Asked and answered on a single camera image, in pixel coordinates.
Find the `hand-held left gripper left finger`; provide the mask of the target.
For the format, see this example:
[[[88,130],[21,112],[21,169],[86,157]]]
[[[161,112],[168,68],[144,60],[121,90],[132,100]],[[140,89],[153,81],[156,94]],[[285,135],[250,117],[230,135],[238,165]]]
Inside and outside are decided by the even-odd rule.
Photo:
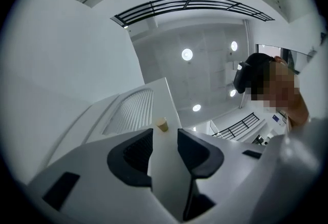
[[[83,144],[28,184],[54,223],[176,223],[152,192],[153,129]]]

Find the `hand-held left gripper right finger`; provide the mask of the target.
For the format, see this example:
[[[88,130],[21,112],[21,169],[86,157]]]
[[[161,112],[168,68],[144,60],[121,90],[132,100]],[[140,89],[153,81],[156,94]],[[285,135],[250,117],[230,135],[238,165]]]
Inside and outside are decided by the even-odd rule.
[[[256,166],[265,147],[178,129],[177,149],[190,176],[183,221],[226,203]]]

